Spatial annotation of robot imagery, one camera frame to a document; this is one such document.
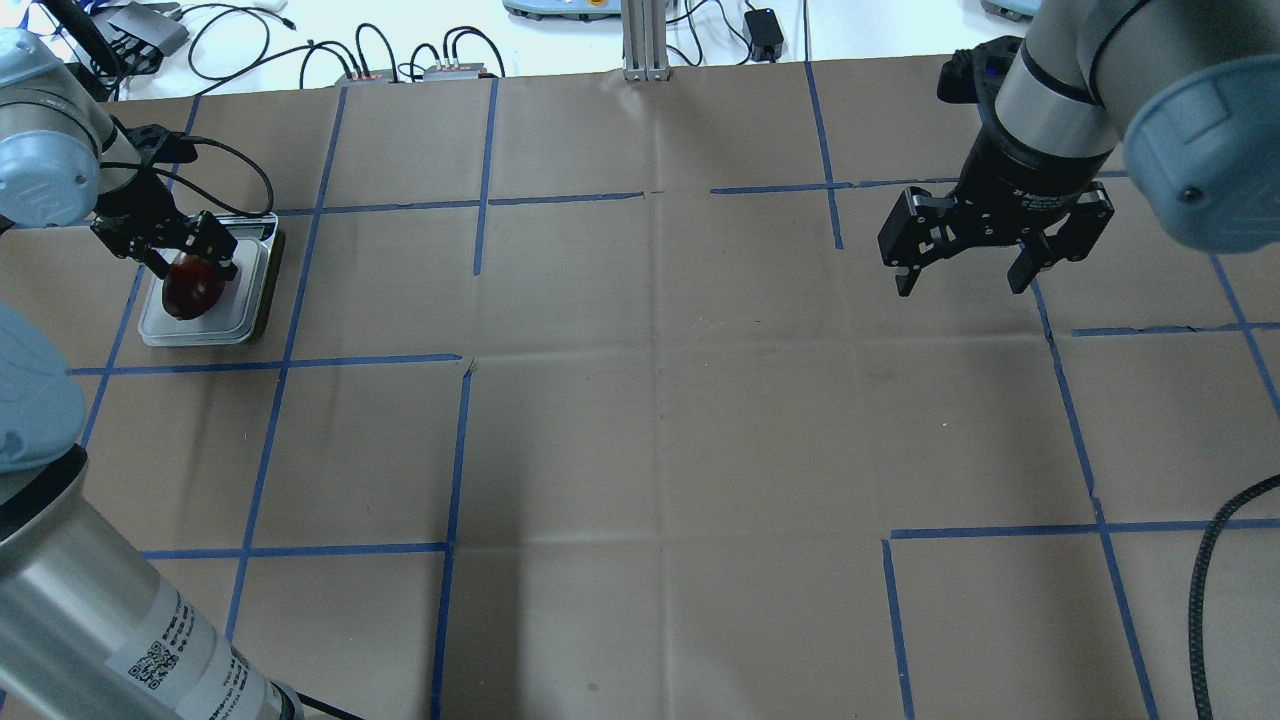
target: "black cable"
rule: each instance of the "black cable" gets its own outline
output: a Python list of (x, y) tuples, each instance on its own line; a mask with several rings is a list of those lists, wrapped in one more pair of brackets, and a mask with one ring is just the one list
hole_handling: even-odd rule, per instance
[(742, 41), (742, 45), (746, 45), (746, 58), (742, 58), (742, 61), (739, 63), (739, 65), (745, 65), (746, 61), (751, 59), (751, 41), (748, 40), (741, 32), (737, 32), (737, 28), (733, 27), (733, 23), (728, 22), (728, 12), (724, 10), (724, 1), (723, 0), (712, 0), (712, 1), (719, 5), (721, 17), (724, 18), (724, 27), (727, 27), (730, 32), (736, 35), (737, 38)]
[(396, 51), (392, 50), (392, 41), (387, 40), (387, 35), (374, 23), (360, 23), (356, 26), (356, 55), (360, 58), (360, 67), (364, 68), (365, 77), (371, 77), (369, 74), (369, 61), (365, 60), (365, 49), (360, 46), (360, 31), (365, 28), (376, 32), (378, 37), (383, 38), (383, 45), (387, 46), (387, 59), (390, 60), (392, 65), (392, 82), (399, 82), (399, 74), (396, 72)]
[(703, 41), (698, 37), (698, 28), (694, 26), (694, 13), (698, 10), (698, 8), (701, 8), (703, 5), (710, 1), (712, 0), (701, 0), (701, 3), (690, 8), (689, 0), (685, 0), (685, 14), (682, 15), (682, 19), (689, 20), (689, 33), (694, 36), (694, 46), (698, 47), (698, 61), (689, 63), (689, 56), (685, 55), (682, 50), (677, 49), (676, 53), (678, 53), (680, 56), (685, 59), (685, 63), (690, 65), (701, 65), (704, 61), (707, 61), (707, 54), (703, 53)]
[(1236, 510), (1260, 496), (1280, 487), (1280, 475), (1272, 475), (1240, 492), (1213, 515), (1204, 528), (1199, 552), (1196, 553), (1196, 566), (1192, 570), (1192, 592), (1187, 607), (1187, 644), (1190, 648), (1192, 694), (1196, 698), (1196, 716), (1199, 720), (1212, 720), (1213, 708), (1208, 701), (1208, 679), (1204, 675), (1204, 583), (1208, 579), (1208, 561), (1213, 556), (1213, 546), (1226, 527), (1226, 521)]
[(120, 94), (120, 83), (124, 82), (124, 68), (120, 65), (120, 59), (111, 50), (111, 46), (102, 37), (102, 32), (97, 29), (93, 24), (92, 18), (88, 17), (74, 0), (42, 0), (45, 10), (58, 20), (63, 28), (76, 38), (76, 42), (84, 49), (84, 53), (99, 65), (104, 68), (110, 68), (111, 73), (115, 76), (115, 82), (110, 87), (110, 97), (116, 97)]
[(813, 47), (809, 42), (809, 0), (801, 0), (800, 6), (804, 12), (804, 61), (808, 63), (813, 59)]
[(686, 65), (694, 67), (694, 61), (690, 60), (689, 55), (685, 55), (685, 51), (681, 50), (680, 47), (676, 47), (675, 45), (668, 45), (667, 50), (671, 50), (676, 55), (680, 55), (680, 59), (684, 60)]
[[(401, 63), (399, 65), (396, 65), (396, 68), (401, 72), (402, 76), (407, 77), (410, 82), (419, 82), (420, 79), (425, 78), (426, 77), (426, 72), (430, 69), (430, 68), (424, 68), (422, 65), (419, 65), (417, 63)], [(417, 68), (417, 69), (420, 69), (422, 72), (421, 73), (415, 73), (413, 68)]]
[(492, 40), (489, 40), (488, 35), (480, 32), (479, 29), (466, 28), (462, 32), (453, 36), (453, 59), (454, 60), (458, 59), (458, 41), (468, 35), (474, 35), (480, 40), (485, 41), (485, 44), (489, 46), (489, 50), (493, 50), (493, 56), (498, 59), (498, 72), (502, 74), (502, 77), (507, 77), (507, 64), (502, 61), (502, 53), (498, 53), (498, 46), (494, 45)]
[(248, 65), (246, 65), (246, 68), (255, 68), (259, 64), (261, 64), (266, 58), (268, 50), (270, 50), (271, 47), (271, 26), (266, 23), (266, 18), (274, 18), (284, 27), (289, 29), (297, 29), (297, 26), (293, 24), (293, 20), (280, 17), (270, 10), (264, 10), (261, 8), (251, 8), (251, 6), (228, 5), (225, 3), (202, 3), (200, 5), (192, 5), (191, 8), (183, 8), (177, 17), (180, 19), (187, 17), (193, 10), (200, 10), (204, 8), (225, 8), (221, 13), (218, 13), (216, 15), (214, 15), (211, 20), (205, 23), (205, 26), (200, 28), (200, 32), (197, 32), (196, 36), (191, 38), (191, 42), (187, 45), (187, 65), (191, 67), (191, 72), (196, 73), (197, 77), (201, 77), (204, 79), (224, 81), (224, 79), (230, 79), (233, 77), (238, 77), (241, 73), (241, 70), (237, 70), (225, 76), (209, 76), (200, 72), (200, 69), (196, 68), (196, 46), (200, 45), (200, 40), (205, 36), (206, 32), (209, 32), (209, 28), (218, 24), (218, 20), (225, 18), (227, 15), (241, 13), (253, 18), (262, 26), (262, 32), (264, 32), (262, 49), (259, 50), (257, 58), (253, 58), (253, 60)]
[(238, 77), (241, 77), (241, 76), (243, 76), (246, 73), (251, 73), (251, 72), (256, 70), (257, 68), (261, 68), (262, 65), (265, 65), (265, 64), (268, 64), (268, 63), (270, 63), (273, 60), (279, 60), (280, 58), (284, 58), (285, 55), (292, 55), (294, 53), (302, 53), (303, 50), (311, 50), (312, 47), (315, 47), (315, 46), (314, 45), (298, 45), (297, 47), (289, 47), (288, 50), (280, 50), (275, 55), (268, 55), (266, 58), (262, 58), (261, 60), (259, 60), (259, 61), (256, 61), (256, 63), (253, 63), (253, 64), (251, 64), (248, 67), (241, 68), (236, 73), (232, 73), (230, 76), (228, 76), (228, 77), (225, 77), (225, 78), (215, 82), (214, 85), (210, 85), (205, 90), (201, 90), (200, 92), (196, 94), (196, 97), (200, 97), (201, 95), (207, 95), (209, 92), (212, 92), (214, 90), (218, 90), (219, 87), (227, 85), (228, 82), (232, 82), (233, 79), (236, 79), (236, 78), (238, 78)]
[(320, 712), (324, 712), (326, 715), (332, 715), (332, 716), (337, 717), (338, 720), (364, 720), (358, 715), (352, 715), (351, 712), (347, 712), (346, 710), (339, 710), (339, 708), (329, 705), (328, 702), (319, 701), (319, 700), (316, 700), (314, 697), (305, 696), (302, 693), (297, 693), (297, 694), (298, 694), (298, 700), (302, 701), (302, 705), (310, 707), (311, 710), (319, 710)]
[(710, 3), (710, 1), (712, 0), (700, 0), (696, 5), (694, 5), (692, 10), (689, 9), (689, 3), (685, 3), (685, 14), (680, 15), (678, 18), (671, 18), (669, 20), (667, 20), (667, 24), (673, 26), (673, 24), (678, 23), (680, 20), (682, 20), (682, 19), (687, 18), (689, 15), (692, 15), (694, 13), (696, 13), (698, 8), (701, 8), (703, 5), (705, 5), (705, 4)]
[(306, 76), (307, 76), (307, 61), (311, 60), (311, 55), (316, 50), (324, 50), (325, 53), (329, 53), (330, 55), (333, 55), (334, 58), (338, 58), (338, 61), (342, 63), (342, 74), (346, 76), (347, 79), (352, 79), (351, 78), (351, 67), (347, 64), (347, 60), (343, 59), (342, 53), (338, 53), (333, 47), (329, 47), (330, 42), (334, 42), (334, 41), (328, 40), (325, 42), (317, 42), (317, 44), (312, 45), (310, 50), (307, 50), (306, 55), (302, 56), (302, 68), (298, 69), (298, 90), (306, 90), (306, 83), (303, 81), (306, 79)]
[(248, 165), (255, 173), (257, 173), (257, 177), (262, 178), (262, 186), (266, 188), (266, 209), (259, 210), (259, 211), (241, 210), (239, 208), (234, 208), (232, 205), (228, 205), (227, 202), (223, 202), (218, 197), (214, 197), (207, 190), (205, 190), (205, 188), (200, 187), (198, 184), (188, 181), (187, 178), (180, 177), (177, 173), (172, 173), (169, 170), (165, 170), (163, 168), (155, 168), (155, 167), (150, 167), (148, 168), (146, 165), (140, 165), (137, 163), (102, 163), (102, 168), (123, 168), (123, 169), (131, 169), (131, 170), (150, 170), (150, 172), (152, 172), (152, 173), (155, 173), (157, 176), (164, 176), (166, 178), (173, 179), (174, 182), (182, 183), (182, 184), (189, 187), (192, 191), (195, 191), (196, 195), (200, 195), (201, 197), (204, 197), (205, 200), (207, 200), (207, 201), (212, 202), (214, 205), (221, 208), (223, 210), (227, 210), (228, 213), (232, 213), (234, 215), (241, 215), (241, 217), (244, 217), (244, 218), (261, 218), (264, 215), (268, 215), (275, 208), (275, 188), (271, 187), (271, 178), (266, 177), (266, 170), (264, 170), (261, 165), (259, 165), (257, 163), (255, 163), (252, 158), (250, 158), (248, 155), (246, 155), (246, 154), (241, 152), (239, 150), (232, 147), (230, 145), (227, 145), (224, 142), (219, 142), (219, 141), (209, 138), (209, 137), (200, 137), (200, 136), (195, 136), (195, 135), (188, 135), (187, 136), (187, 141), (189, 141), (193, 145), (207, 145), (209, 147), (216, 147), (216, 149), (223, 150), (225, 152), (230, 152), (237, 159), (239, 159), (246, 165)]
[[(410, 56), (408, 56), (408, 64), (410, 64), (410, 69), (411, 70), (412, 70), (413, 65), (417, 65), (417, 54), (421, 53), (424, 49), (431, 51), (431, 56), (435, 58), (435, 64), (436, 65), (440, 64), (440, 51), (436, 50), (435, 46), (431, 45), (430, 42), (422, 42), (417, 47), (415, 47), (413, 53), (411, 53)], [(422, 74), (426, 74), (426, 68), (422, 68)]]

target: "qr code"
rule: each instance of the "qr code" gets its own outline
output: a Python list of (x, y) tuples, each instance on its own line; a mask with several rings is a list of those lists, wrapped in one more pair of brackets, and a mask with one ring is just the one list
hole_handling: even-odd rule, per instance
[(156, 689), (177, 665), (178, 656), (169, 652), (159, 642), (154, 642), (151, 650), (140, 657), (133, 667), (129, 667), (129, 676), (151, 689)]

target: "white table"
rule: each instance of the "white table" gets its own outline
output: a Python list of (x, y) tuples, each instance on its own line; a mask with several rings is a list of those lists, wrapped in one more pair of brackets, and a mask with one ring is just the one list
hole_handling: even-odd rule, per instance
[[(746, 3), (722, 1), (730, 20), (740, 28)], [(10, 0), (10, 8), (5, 8), (10, 15), (14, 14), (14, 4), (18, 3)], [(755, 0), (755, 6), (777, 12), (787, 42), (783, 60), (803, 60), (801, 0)], [(183, 22), (195, 35), (218, 12), (198, 10)], [(593, 23), (556, 18), (532, 20), (511, 15), (500, 0), (293, 0), (282, 14), (292, 19), (298, 29), (289, 31), (273, 22), (270, 53), (302, 45), (308, 38), (339, 40), (355, 49), (356, 26), (371, 22), (387, 33), (397, 61), (403, 63), (417, 44), (439, 46), (445, 29), (471, 24), (488, 33), (502, 50), (508, 74), (585, 73), (622, 65), (622, 26), (617, 18)], [(1001, 35), (1021, 35), (1027, 28), (1025, 23), (986, 13), (978, 0), (810, 0), (809, 14), (814, 60), (947, 54)], [(38, 12), (33, 13), (33, 17), (38, 15)], [(708, 3), (694, 17), (709, 64), (730, 65), (742, 59), (742, 44), (728, 32), (714, 3)], [(38, 29), (40, 22), (42, 18), (37, 18), (33, 29)], [(668, 42), (696, 55), (687, 23), (668, 27)], [(206, 74), (227, 74), (252, 60), (261, 45), (261, 26), (253, 19), (233, 15), (219, 20), (200, 41), (195, 60)], [(364, 33), (364, 46), (370, 65), (385, 67), (385, 50), (375, 33)], [(67, 51), (61, 42), (55, 47)], [(497, 63), (479, 38), (463, 40), (460, 51), (465, 61), (483, 61), (497, 72)], [(264, 65), (216, 92), (297, 87), (302, 55), (297, 53)], [(420, 54), (420, 61), (424, 56), (429, 58), (429, 54)], [(678, 58), (672, 55), (672, 63), (678, 65)], [(337, 61), (328, 54), (317, 53), (307, 70), (307, 86), (332, 85), (338, 74)], [(191, 72), (183, 49), (165, 60), (156, 76), (131, 78), (124, 97), (187, 96), (209, 85)]]

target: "metal post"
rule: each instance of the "metal post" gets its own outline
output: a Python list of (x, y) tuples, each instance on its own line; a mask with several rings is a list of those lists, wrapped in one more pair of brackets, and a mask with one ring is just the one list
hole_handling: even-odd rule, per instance
[(622, 0), (622, 74), (668, 79), (666, 0)]

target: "wire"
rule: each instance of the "wire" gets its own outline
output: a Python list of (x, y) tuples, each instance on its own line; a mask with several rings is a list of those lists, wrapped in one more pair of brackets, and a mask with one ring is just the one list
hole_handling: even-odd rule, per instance
[(680, 59), (681, 59), (681, 60), (684, 60), (686, 65), (690, 65), (690, 67), (692, 67), (692, 65), (694, 65), (694, 61), (692, 61), (692, 60), (690, 60), (690, 59), (689, 59), (689, 55), (685, 55), (685, 51), (684, 51), (684, 50), (681, 50), (680, 47), (676, 47), (675, 45), (668, 45), (668, 46), (667, 46), (667, 50), (671, 50), (671, 51), (672, 51), (672, 53), (675, 53), (676, 55), (680, 55)]
[(264, 59), (266, 58), (268, 50), (271, 47), (271, 26), (266, 23), (268, 17), (274, 18), (275, 20), (278, 20), (280, 24), (283, 24), (289, 29), (297, 29), (297, 26), (293, 24), (293, 20), (280, 17), (270, 10), (264, 10), (261, 8), (241, 6), (241, 5), (228, 5), (225, 3), (202, 3), (200, 5), (192, 5), (189, 8), (182, 8), (177, 14), (177, 19), (187, 17), (193, 10), (200, 10), (205, 8), (225, 8), (225, 9), (221, 13), (214, 15), (211, 20), (205, 23), (205, 26), (200, 28), (200, 32), (196, 33), (196, 37), (191, 40), (191, 44), (187, 45), (187, 64), (191, 67), (191, 72), (196, 73), (197, 77), (201, 77), (204, 79), (224, 81), (239, 76), (241, 70), (225, 76), (210, 76), (200, 72), (200, 69), (196, 68), (196, 46), (200, 44), (200, 38), (202, 38), (205, 33), (209, 32), (209, 28), (218, 24), (218, 20), (225, 18), (227, 15), (241, 13), (253, 18), (262, 26), (262, 32), (264, 32), (262, 49), (259, 50), (257, 58), (253, 58), (253, 60), (248, 65), (246, 65), (246, 68), (255, 68), (260, 63), (262, 63)]
[(801, 0), (800, 6), (804, 10), (804, 61), (808, 63), (813, 59), (813, 45), (809, 42), (809, 0)]
[(485, 44), (489, 46), (489, 50), (493, 50), (493, 56), (498, 59), (498, 72), (502, 73), (502, 77), (507, 77), (507, 64), (502, 61), (502, 53), (498, 53), (498, 46), (494, 45), (492, 40), (489, 40), (488, 35), (480, 32), (479, 29), (466, 28), (462, 32), (453, 36), (453, 59), (454, 60), (458, 59), (458, 41), (468, 35), (474, 35), (480, 40), (485, 41)]
[(342, 74), (347, 76), (347, 79), (352, 79), (351, 78), (351, 65), (348, 65), (347, 60), (343, 59), (342, 53), (338, 53), (333, 47), (329, 47), (329, 44), (332, 44), (332, 42), (334, 42), (334, 41), (333, 40), (326, 40), (324, 42), (317, 42), (317, 44), (315, 44), (315, 45), (311, 46), (311, 50), (307, 50), (306, 55), (302, 56), (302, 68), (298, 70), (298, 90), (306, 90), (306, 85), (305, 85), (303, 79), (307, 76), (307, 61), (311, 60), (311, 55), (316, 50), (324, 50), (325, 53), (329, 53), (330, 55), (333, 55), (334, 58), (338, 58), (338, 61), (342, 63)]
[(1204, 583), (1208, 580), (1208, 561), (1213, 556), (1213, 546), (1226, 527), (1226, 521), (1236, 510), (1248, 502), (1280, 487), (1280, 475), (1272, 475), (1257, 483), (1231, 500), (1213, 515), (1204, 528), (1199, 552), (1196, 553), (1196, 566), (1192, 570), (1192, 592), (1187, 609), (1187, 644), (1190, 650), (1192, 693), (1196, 698), (1196, 716), (1199, 720), (1212, 720), (1213, 708), (1208, 701), (1208, 679), (1204, 675)]
[(238, 78), (238, 77), (241, 77), (243, 74), (251, 73), (251, 72), (256, 70), (257, 68), (261, 68), (262, 65), (265, 65), (265, 64), (268, 64), (268, 63), (270, 63), (273, 60), (279, 60), (280, 58), (284, 58), (285, 55), (292, 55), (294, 53), (302, 53), (303, 50), (311, 50), (312, 47), (315, 47), (315, 45), (298, 45), (297, 47), (289, 47), (288, 50), (280, 50), (275, 55), (268, 55), (266, 58), (262, 58), (261, 60), (259, 60), (259, 61), (256, 61), (256, 63), (253, 63), (253, 64), (251, 64), (248, 67), (241, 68), (236, 73), (232, 73), (230, 76), (228, 76), (228, 77), (225, 77), (225, 78), (215, 82), (214, 85), (210, 85), (205, 90), (201, 90), (200, 92), (196, 94), (196, 97), (200, 97), (202, 95), (207, 95), (209, 92), (212, 92), (212, 91), (218, 90), (219, 87), (227, 85), (228, 82), (232, 82), (233, 79), (236, 79), (236, 78)]
[(739, 65), (745, 65), (746, 61), (751, 59), (751, 41), (748, 40), (745, 36), (742, 36), (741, 32), (737, 32), (737, 28), (733, 27), (733, 23), (728, 22), (728, 12), (724, 10), (723, 0), (712, 0), (712, 1), (719, 5), (721, 17), (724, 18), (724, 27), (727, 27), (730, 32), (736, 35), (737, 38), (742, 41), (742, 45), (746, 45), (746, 58), (742, 58), (742, 60), (737, 63)]
[[(412, 69), (413, 65), (417, 65), (417, 54), (421, 53), (424, 49), (431, 51), (431, 56), (435, 58), (435, 64), (436, 65), (440, 64), (440, 51), (436, 50), (435, 46), (431, 45), (430, 42), (424, 42), (424, 44), (419, 45), (417, 47), (415, 47), (413, 51), (410, 54), (410, 56), (408, 56), (410, 69)], [(422, 68), (422, 74), (426, 74), (426, 68)]]
[(703, 5), (710, 1), (712, 0), (701, 0), (700, 3), (698, 3), (698, 5), (690, 8), (689, 0), (685, 0), (685, 14), (676, 18), (675, 20), (667, 20), (667, 22), (689, 20), (689, 33), (692, 35), (694, 46), (698, 47), (698, 61), (691, 63), (689, 60), (689, 55), (686, 55), (684, 50), (676, 47), (675, 45), (668, 45), (668, 47), (672, 49), (676, 53), (676, 55), (680, 55), (680, 58), (685, 60), (686, 65), (698, 67), (701, 65), (704, 61), (707, 61), (707, 55), (703, 53), (703, 41), (698, 37), (698, 28), (694, 26), (694, 13), (698, 12), (698, 8), (701, 8)]
[(696, 13), (698, 8), (701, 8), (703, 5), (705, 5), (705, 4), (710, 3), (710, 1), (712, 0), (701, 0), (700, 3), (698, 3), (696, 5), (694, 5), (692, 10), (690, 10), (689, 9), (689, 1), (686, 0), (685, 1), (685, 14), (680, 15), (678, 18), (671, 18), (669, 20), (667, 20), (667, 24), (673, 26), (673, 24), (678, 23), (680, 20), (686, 19), (689, 15), (692, 15), (694, 13)]
[(347, 712), (346, 710), (339, 710), (339, 708), (329, 705), (328, 702), (319, 701), (319, 700), (316, 700), (314, 697), (305, 696), (302, 693), (297, 693), (297, 696), (298, 696), (298, 700), (302, 701), (302, 705), (310, 707), (311, 710), (319, 710), (320, 712), (324, 712), (326, 715), (332, 715), (332, 716), (337, 717), (338, 720), (362, 720), (358, 715), (352, 715), (351, 712)]
[(392, 41), (387, 40), (387, 35), (374, 23), (360, 23), (356, 26), (356, 55), (360, 56), (360, 67), (365, 70), (365, 77), (372, 77), (369, 73), (369, 61), (365, 60), (365, 49), (360, 46), (360, 31), (365, 28), (376, 32), (378, 37), (383, 38), (383, 45), (387, 46), (387, 59), (390, 60), (392, 65), (392, 82), (399, 82), (399, 76), (396, 72), (396, 51), (392, 50)]
[(195, 136), (195, 135), (188, 135), (187, 136), (187, 141), (191, 142), (192, 145), (207, 145), (210, 147), (216, 147), (219, 150), (224, 150), (227, 152), (230, 152), (232, 155), (234, 155), (239, 160), (242, 160), (246, 165), (248, 165), (255, 173), (257, 173), (257, 177), (262, 178), (262, 186), (266, 188), (266, 209), (259, 210), (259, 211), (241, 210), (239, 208), (228, 205), (227, 202), (219, 200), (218, 197), (214, 197), (214, 195), (211, 195), (207, 190), (200, 187), (198, 184), (188, 181), (184, 177), (178, 176), (178, 173), (172, 173), (172, 172), (165, 170), (163, 168), (155, 168), (155, 167), (148, 167), (148, 165), (140, 165), (138, 163), (102, 163), (102, 168), (122, 168), (122, 169), (129, 169), (129, 170), (150, 170), (150, 172), (152, 172), (152, 173), (155, 173), (157, 176), (164, 176), (164, 177), (166, 177), (169, 179), (173, 179), (174, 182), (178, 182), (178, 183), (182, 183), (182, 184), (189, 187), (192, 191), (196, 192), (196, 195), (200, 195), (205, 200), (212, 202), (214, 205), (216, 205), (216, 206), (221, 208), (223, 210), (227, 210), (228, 213), (232, 213), (234, 215), (241, 215), (241, 217), (244, 217), (244, 218), (261, 218), (264, 215), (270, 214), (270, 211), (275, 208), (275, 188), (271, 187), (271, 178), (266, 177), (266, 170), (264, 170), (261, 165), (259, 165), (257, 163), (253, 161), (252, 158), (250, 158), (248, 155), (246, 155), (246, 154), (241, 152), (239, 150), (232, 147), (230, 145), (227, 145), (224, 142), (219, 142), (219, 141), (209, 138), (209, 137), (200, 137), (200, 136)]

